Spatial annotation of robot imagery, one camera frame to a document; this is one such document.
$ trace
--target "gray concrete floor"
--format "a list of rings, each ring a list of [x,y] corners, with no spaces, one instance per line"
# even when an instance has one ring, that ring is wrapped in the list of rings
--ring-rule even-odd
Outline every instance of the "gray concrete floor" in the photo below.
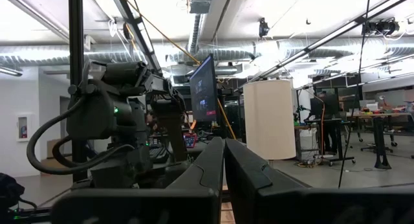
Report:
[[[343,173],[343,188],[366,188],[375,186],[397,186],[404,188],[414,188],[414,137],[396,136],[395,140],[398,146],[394,149],[393,155],[388,156],[388,161],[392,167],[391,170],[378,171],[374,168],[376,155],[371,151],[361,152],[360,148],[365,147],[367,143],[373,142],[373,135],[369,133],[362,134],[363,142],[359,142],[356,134],[351,135],[351,145],[347,155],[354,156],[356,164],[351,161],[345,162],[345,172]],[[387,146],[390,146],[388,136],[385,136]],[[301,143],[304,148],[315,147],[315,142],[311,137],[302,137]],[[311,153],[304,153],[304,156],[312,158]],[[334,163],[333,167],[328,165],[319,165],[314,168],[300,168],[295,165],[295,161],[274,161],[274,168],[316,188],[336,188],[340,176],[340,162]],[[49,176],[31,176],[18,177],[18,183],[23,185],[26,190],[22,198],[33,201],[36,204],[42,204],[48,199],[62,193],[72,185],[71,175],[49,175]],[[56,199],[44,205],[51,206]],[[22,208],[30,208],[26,204],[21,204]]]
[[[387,152],[387,158],[391,170],[378,170],[374,168],[376,154],[371,151],[360,151],[367,143],[374,142],[373,134],[363,133],[363,142],[358,141],[355,133],[351,135],[350,146],[347,156],[353,156],[356,164],[346,161],[342,177],[343,188],[366,188],[374,186],[411,186],[414,188],[414,137],[396,136],[397,147],[390,145],[389,136],[384,136],[386,146],[393,149],[393,153]],[[304,148],[312,147],[310,137],[302,137],[301,143]],[[336,188],[340,177],[341,163],[335,162],[334,166],[327,164],[315,166],[314,168],[301,168],[295,165],[294,161],[274,161],[273,167],[282,172],[316,188]]]
[[[46,175],[17,177],[17,182],[25,187],[25,193],[21,198],[34,202],[36,205],[44,203],[43,207],[50,207],[57,200],[53,197],[68,190],[72,186],[71,175]],[[20,208],[32,208],[30,205],[20,203]]]

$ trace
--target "wire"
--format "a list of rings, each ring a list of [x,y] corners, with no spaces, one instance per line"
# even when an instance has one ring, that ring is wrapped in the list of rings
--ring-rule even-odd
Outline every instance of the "wire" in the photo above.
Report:
[[[224,109],[223,109],[223,106],[221,105],[220,100],[219,100],[219,99],[217,99],[217,101],[218,101],[218,103],[219,103],[219,107],[220,107],[221,113],[223,114],[224,121],[226,122],[226,124],[227,124],[227,126],[228,126],[228,128],[229,128],[229,130],[230,130],[230,133],[232,133],[232,137],[233,137],[233,139],[234,139],[234,140],[237,140],[237,139],[236,139],[236,137],[235,137],[235,135],[234,135],[234,132],[233,132],[232,126],[231,126],[231,125],[230,125],[230,123],[228,122],[228,119],[227,119],[226,113],[224,112]]]
[[[40,172],[46,173],[46,174],[52,174],[52,175],[69,175],[77,172],[82,172],[84,170],[87,170],[93,166],[96,166],[97,164],[100,164],[101,162],[108,159],[110,156],[112,156],[114,153],[128,147],[134,149],[131,145],[123,145],[117,148],[112,148],[108,151],[102,152],[98,154],[96,157],[93,158],[90,161],[87,161],[79,166],[73,167],[73,168],[51,168],[48,166],[43,165],[41,162],[38,161],[36,158],[36,154],[34,152],[36,143],[39,140],[40,136],[44,134],[46,130],[48,130],[50,127],[55,125],[56,123],[66,119],[67,117],[71,116],[76,110],[78,110],[83,103],[85,102],[85,97],[81,97],[69,110],[64,112],[62,115],[53,118],[52,120],[46,122],[44,125],[42,125],[36,132],[33,134],[33,136],[30,138],[28,144],[27,144],[27,159],[29,163]]]
[[[187,55],[188,57],[190,57],[195,63],[197,63],[198,65],[201,65],[201,62],[199,60],[195,59],[189,52],[187,52],[182,47],[180,47],[179,45],[177,45],[174,41],[172,41],[171,39],[169,39],[164,33],[162,33],[161,30],[159,30],[154,24],[152,24],[152,22],[150,22],[150,20],[148,20],[148,18],[146,18],[145,16],[143,16],[142,13],[138,9],[138,5],[136,7],[134,7],[134,5],[129,0],[126,0],[126,1],[132,6],[132,8],[135,11],[137,11],[141,15],[141,17],[143,19],[145,19],[151,26],[153,26],[155,28],[155,30],[157,30],[164,38],[166,38],[170,43],[172,43],[174,46],[176,46],[178,49],[180,49],[185,55]],[[230,128],[230,132],[232,132],[233,138],[236,139],[236,137],[234,135],[234,132],[233,132],[233,129],[232,129],[231,125],[229,125],[229,123],[228,123],[226,113],[224,112],[224,109],[223,109],[223,107],[222,107],[222,105],[220,103],[220,100],[219,100],[219,106],[221,108],[221,111],[223,112],[223,117],[224,117],[225,121],[227,122],[228,127]]]
[[[60,146],[63,146],[63,144],[65,144],[66,142],[71,141],[71,137],[70,136],[66,136],[62,139],[60,139],[54,146],[52,149],[52,154],[53,157],[62,165],[69,167],[69,168],[73,168],[75,166],[79,166],[80,164],[76,163],[76,162],[72,162],[70,160],[67,160],[61,153],[60,153]]]
[[[369,1],[367,0],[367,10],[365,13],[365,23],[364,23],[364,32],[367,32],[367,22],[368,22],[368,11],[369,11]],[[364,51],[364,43],[365,43],[365,34],[362,34],[362,43],[361,43],[361,53],[360,53],[360,65],[358,68],[358,79],[361,78],[361,66],[362,66],[362,52]],[[354,117],[354,109],[355,109],[355,104],[356,104],[356,97],[358,95],[359,92],[359,88],[360,88],[360,82],[357,81],[356,83],[356,87],[355,87],[355,95],[354,95],[354,102],[352,104],[352,111],[351,111],[351,117]],[[341,188],[341,182],[342,182],[342,175],[343,175],[343,166],[345,164],[345,158],[348,152],[348,146],[349,146],[349,139],[351,138],[351,131],[349,131],[348,136],[347,136],[347,141],[345,143],[345,152],[343,153],[343,159],[342,159],[342,165],[341,165],[341,174],[339,176],[339,183],[338,183],[338,188]]]
[[[331,170],[341,170],[339,168],[328,168],[328,169],[331,169]],[[364,168],[363,170],[348,170],[348,169],[346,169],[346,170],[347,170],[347,172],[386,172],[389,169],[375,170],[374,168]]]
[[[201,64],[197,59],[195,59],[189,52],[187,52],[186,50],[184,50],[182,47],[180,47],[179,45],[177,45],[174,41],[172,41],[171,39],[169,39],[164,33],[161,32],[161,30],[159,30],[152,22],[150,22],[150,20],[148,20],[145,16],[142,15],[142,13],[139,11],[138,8],[136,8],[129,0],[126,0],[131,6],[132,8],[137,11],[141,17],[143,19],[145,19],[151,26],[153,26],[155,28],[155,30],[157,30],[162,36],[164,36],[170,43],[172,43],[174,46],[176,46],[178,49],[180,49],[185,55],[187,55],[188,57],[190,57],[193,61],[195,61],[197,64]]]
[[[20,202],[22,202],[22,203],[26,203],[26,204],[28,204],[28,205],[33,206],[33,208],[34,208],[35,210],[38,208],[38,206],[37,206],[35,203],[31,202],[31,201],[27,201],[27,200],[22,199],[22,198],[20,198],[20,197],[19,197],[19,201],[20,201]]]
[[[384,37],[384,39],[386,40],[391,40],[391,41],[398,41],[399,39],[401,39],[401,37],[406,33],[406,31],[403,31],[401,36],[399,36],[397,39],[393,39],[393,38],[387,38],[385,35],[381,34],[382,37]]]
[[[283,15],[273,24],[273,26],[269,29],[269,31],[270,30],[272,30],[273,28],[274,28],[274,26],[276,26],[276,24],[277,23],[279,23],[279,21],[281,20],[281,19],[283,19],[283,17],[285,17],[285,15],[289,12],[289,10],[291,9],[291,8],[293,8],[293,6],[295,6],[296,5],[296,3],[298,2],[299,0],[296,0],[294,3],[293,3],[293,5],[291,5],[290,7],[289,7],[289,9],[287,9],[286,10],[286,12],[285,13],[283,13]]]

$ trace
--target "orange cable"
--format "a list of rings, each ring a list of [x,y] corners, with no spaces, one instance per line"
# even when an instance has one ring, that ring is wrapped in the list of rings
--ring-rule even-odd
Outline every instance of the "orange cable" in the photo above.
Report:
[[[145,16],[143,16],[142,14],[141,14],[141,12],[138,10],[138,8],[135,8],[134,7],[134,5],[129,1],[129,0],[126,0],[127,2],[128,2],[128,4],[129,5],[131,5],[132,6],[132,8],[136,11],[136,12],[138,12],[140,15],[141,15],[141,17],[143,18],[143,19],[145,19],[149,24],[151,24],[151,26],[153,26],[154,28],[155,28],[155,30],[157,30],[162,36],[164,36],[170,43],[172,43],[174,46],[176,46],[178,49],[180,49],[185,55],[187,55],[187,56],[189,56],[195,63],[197,63],[198,65],[201,65],[201,62],[200,61],[198,61],[197,59],[195,59],[190,53],[188,53],[186,50],[184,50],[182,47],[180,47],[179,45],[177,45],[174,41],[172,41],[171,39],[169,39],[164,33],[162,33],[161,32],[161,30],[159,30],[154,24],[152,24],[152,22],[150,22],[150,20],[148,20]],[[236,139],[236,137],[235,137],[235,135],[234,135],[234,132],[233,132],[233,129],[232,129],[232,127],[231,127],[231,125],[229,124],[229,122],[228,122],[228,119],[227,119],[227,116],[226,116],[226,113],[224,112],[224,109],[223,109],[223,106],[221,105],[221,103],[220,103],[220,100],[219,99],[217,99],[218,101],[219,101],[219,107],[220,107],[220,109],[221,109],[221,112],[223,113],[223,117],[224,117],[224,120],[226,121],[226,123],[227,123],[227,125],[228,125],[228,128],[230,129],[230,132],[232,133],[232,135],[233,135],[233,138],[234,139]]]
[[[219,100],[219,99],[217,99],[217,101],[219,101],[219,107],[220,107],[221,112],[223,113],[224,121],[226,121],[226,124],[227,124],[228,128],[230,129],[230,132],[232,133],[232,137],[233,137],[233,139],[234,139],[234,140],[236,140],[236,137],[235,137],[235,135],[234,135],[233,129],[232,129],[232,127],[231,127],[230,123],[228,122],[228,119],[227,119],[226,113],[224,112],[224,109],[223,109],[223,107],[222,107],[222,105],[221,105],[221,103],[220,103],[220,100]]]
[[[195,61],[195,63],[197,63],[198,65],[200,65],[201,63],[195,59],[190,53],[188,53],[186,50],[184,50],[183,48],[181,48],[179,45],[177,45],[174,41],[172,41],[171,39],[169,39],[164,33],[162,33],[154,24],[152,24],[152,22],[150,22],[150,20],[148,20],[145,16],[143,16],[141,14],[141,12],[138,10],[138,8],[135,8],[134,5],[129,1],[126,0],[128,2],[128,4],[130,4],[132,6],[132,8],[138,12],[141,17],[143,19],[145,19],[149,24],[151,24],[151,26],[153,26],[155,28],[155,30],[157,30],[162,36],[164,36],[170,43],[172,43],[174,46],[176,46],[177,48],[179,48],[185,55],[189,56],[193,61]]]

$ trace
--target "ventilation duct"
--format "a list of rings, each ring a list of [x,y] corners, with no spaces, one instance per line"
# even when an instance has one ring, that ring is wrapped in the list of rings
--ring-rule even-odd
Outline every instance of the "ventilation duct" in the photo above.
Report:
[[[316,41],[317,39],[287,39],[278,41],[279,54],[282,58],[289,58]],[[361,42],[362,38],[334,39],[310,52],[309,58],[352,56],[360,53]],[[388,56],[413,54],[414,37],[401,38],[398,41],[386,41],[383,37],[369,38],[364,43],[364,56],[379,59],[386,52],[390,52]]]
[[[189,0],[191,14],[207,14],[213,0]]]
[[[197,60],[205,59],[210,53],[217,61],[251,61],[258,56],[269,56],[282,60],[292,56],[295,52],[308,45],[310,40],[305,39],[286,39],[277,41],[225,41],[219,45],[209,43],[199,43],[199,50],[194,57]],[[334,39],[326,45],[312,51],[311,58],[326,58],[350,56],[360,52],[361,39]],[[181,47],[186,47],[186,42],[181,42]],[[192,59],[175,48],[170,43],[154,43],[154,50],[159,61],[165,62],[192,62]],[[371,38],[364,46],[364,55],[375,53],[378,57],[383,57],[385,52],[390,52],[387,56],[405,56],[414,54],[414,37],[401,38],[398,41],[385,42],[384,38]],[[92,45],[89,52],[85,52],[85,59],[100,60],[110,62],[131,62],[143,58],[142,53],[134,53],[132,57],[128,55],[122,45]],[[0,47],[1,65],[68,65],[69,46],[11,46]]]
[[[197,52],[197,45],[199,44],[205,17],[206,14],[194,14],[193,28],[190,30],[190,39],[188,40],[187,48],[187,51],[192,55]]]

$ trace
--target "computer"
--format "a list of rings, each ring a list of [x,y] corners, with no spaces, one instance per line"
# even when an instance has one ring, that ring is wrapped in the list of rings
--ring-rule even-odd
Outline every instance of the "computer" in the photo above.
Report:
[[[213,54],[210,54],[190,77],[191,106],[197,122],[217,121],[217,82]]]

